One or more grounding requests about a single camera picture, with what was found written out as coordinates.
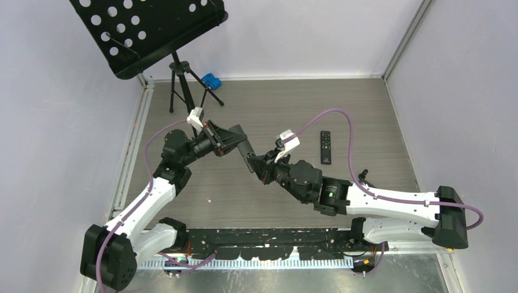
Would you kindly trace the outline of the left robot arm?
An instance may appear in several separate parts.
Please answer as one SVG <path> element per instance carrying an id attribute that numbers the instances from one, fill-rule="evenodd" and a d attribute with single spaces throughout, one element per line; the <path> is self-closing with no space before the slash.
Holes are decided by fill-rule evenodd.
<path id="1" fill-rule="evenodd" d="M 240 125 L 225 129 L 208 120 L 192 139 L 175 126 L 155 134 L 165 135 L 161 162 L 156 170 L 147 168 L 150 179 L 140 195 L 112 220 L 85 233 L 79 271 L 97 281 L 101 291 L 105 286 L 124 290 L 143 262 L 166 248 L 174 253 L 186 248 L 186 226 L 177 220 L 164 218 L 149 232 L 143 230 L 185 188 L 192 175 L 189 164 L 209 153 L 225 156 L 247 139 Z"/>

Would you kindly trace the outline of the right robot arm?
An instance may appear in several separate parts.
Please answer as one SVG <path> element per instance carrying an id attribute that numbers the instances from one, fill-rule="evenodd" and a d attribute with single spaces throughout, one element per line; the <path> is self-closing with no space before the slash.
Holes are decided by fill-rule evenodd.
<path id="1" fill-rule="evenodd" d="M 324 215 L 354 215 L 349 244 L 365 250 L 388 241 L 430 239 L 445 248 L 469 246 L 465 206 L 457 192 L 440 186 L 435 192 L 411 193 L 378 189 L 362 183 L 323 176 L 322 170 L 275 151 L 245 160 L 264 184 L 277 183 L 298 202 L 312 204 Z"/>

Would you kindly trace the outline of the black remote control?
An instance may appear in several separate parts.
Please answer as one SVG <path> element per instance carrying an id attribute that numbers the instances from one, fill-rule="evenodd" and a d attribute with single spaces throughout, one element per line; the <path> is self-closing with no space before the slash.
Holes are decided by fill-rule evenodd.
<path id="1" fill-rule="evenodd" d="M 254 152 L 254 149 L 252 148 L 252 145 L 251 143 L 249 142 L 248 138 L 247 138 L 247 135 L 246 133 L 244 132 L 243 128 L 241 127 L 241 125 L 234 125 L 230 128 L 231 131 L 235 132 L 235 133 L 238 133 L 238 134 L 241 134 L 241 135 L 244 135 L 245 136 L 245 139 L 243 141 L 241 141 L 239 144 L 237 144 L 237 149 L 239 150 L 247 168 L 249 169 L 249 171 L 251 173 L 254 173 L 255 170 L 254 168 L 252 167 L 252 165 L 250 164 L 248 158 L 250 157 L 254 157 L 255 156 L 255 152 Z"/>
<path id="2" fill-rule="evenodd" d="M 331 155 L 331 147 L 330 147 L 330 131 L 320 131 L 320 144 L 321 144 L 321 164 L 323 165 L 331 165 L 332 164 L 332 155 Z"/>

